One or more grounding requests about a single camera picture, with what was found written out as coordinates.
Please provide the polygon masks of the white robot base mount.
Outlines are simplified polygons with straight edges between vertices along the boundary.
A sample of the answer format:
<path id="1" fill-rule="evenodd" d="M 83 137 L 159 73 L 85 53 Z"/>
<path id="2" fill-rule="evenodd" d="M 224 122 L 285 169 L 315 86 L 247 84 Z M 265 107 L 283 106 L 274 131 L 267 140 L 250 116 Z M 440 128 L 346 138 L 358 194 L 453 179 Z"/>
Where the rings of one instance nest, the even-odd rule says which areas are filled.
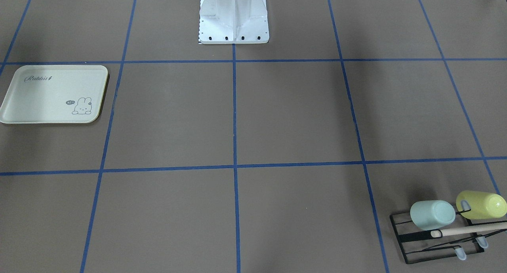
<path id="1" fill-rule="evenodd" d="M 200 44 L 269 42 L 266 0 L 200 0 Z"/>

